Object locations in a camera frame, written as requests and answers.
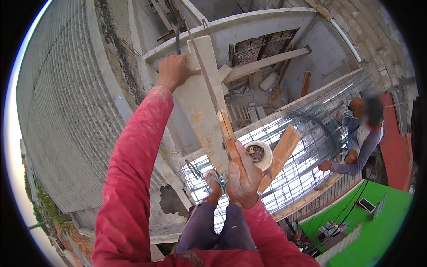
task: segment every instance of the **purple pants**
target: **purple pants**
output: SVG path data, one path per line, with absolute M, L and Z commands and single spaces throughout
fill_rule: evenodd
M 179 236 L 176 253 L 193 249 L 256 251 L 241 207 L 231 204 L 226 208 L 227 218 L 220 234 L 214 231 L 214 211 L 215 207 L 209 201 L 189 208 L 190 218 Z

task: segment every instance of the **red long-sleeve shirt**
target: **red long-sleeve shirt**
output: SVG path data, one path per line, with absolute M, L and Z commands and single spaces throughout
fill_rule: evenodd
M 243 210 L 258 252 L 192 250 L 151 262 L 150 177 L 172 108 L 172 94 L 154 87 L 116 143 L 95 220 L 94 266 L 319 266 L 287 240 L 261 200 Z

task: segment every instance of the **green wall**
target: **green wall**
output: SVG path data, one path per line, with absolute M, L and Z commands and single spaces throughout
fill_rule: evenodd
M 319 243 L 316 238 L 316 235 L 320 233 L 318 228 L 329 220 L 334 220 L 337 223 L 341 222 L 349 213 L 353 203 L 357 200 L 356 198 L 365 187 L 366 182 L 364 181 L 329 210 L 317 214 L 312 220 L 310 218 L 300 225 L 314 244 Z M 354 207 L 345 220 L 346 224 L 350 223 L 345 232 L 349 234 L 362 222 L 363 226 L 360 236 L 341 253 L 331 258 L 326 266 L 374 266 L 381 258 L 397 234 L 412 201 L 411 194 L 374 182 L 368 182 L 360 199 L 364 197 L 372 204 L 377 205 L 386 193 L 387 197 L 384 207 L 373 221 L 367 218 L 369 215 L 368 212 L 357 206 Z

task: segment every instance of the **person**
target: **person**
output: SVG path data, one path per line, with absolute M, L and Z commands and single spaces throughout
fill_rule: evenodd
M 237 150 L 248 174 L 250 190 L 240 187 L 239 168 L 225 173 L 230 198 L 220 235 L 214 232 L 214 209 L 224 188 L 215 172 L 206 181 L 212 193 L 190 208 L 175 253 L 151 262 L 149 187 L 154 161 L 173 108 L 172 93 L 200 70 L 186 66 L 187 55 L 172 55 L 159 64 L 158 80 L 133 114 L 110 159 L 103 206 L 95 220 L 94 266 L 319 266 L 299 251 L 261 202 L 256 168 L 240 142 Z
M 383 136 L 383 104 L 376 95 L 364 99 L 353 98 L 349 105 L 342 105 L 334 118 L 347 126 L 347 149 L 334 163 L 324 160 L 317 164 L 319 170 L 354 176 L 360 172 Z

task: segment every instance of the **white pipe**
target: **white pipe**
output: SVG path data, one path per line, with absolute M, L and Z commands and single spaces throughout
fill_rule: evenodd
M 362 59 L 360 58 L 359 54 L 357 53 L 356 49 L 354 48 L 354 46 L 351 44 L 350 40 L 347 38 L 347 36 L 345 35 L 345 33 L 341 30 L 341 28 L 338 26 L 338 24 L 331 19 L 329 21 L 332 26 L 337 30 L 337 32 L 339 33 L 339 35 L 341 35 L 341 37 L 344 39 L 344 42 L 347 44 L 348 48 L 350 48 L 351 52 L 353 53 L 354 57 L 356 58 L 357 62 L 361 62 Z

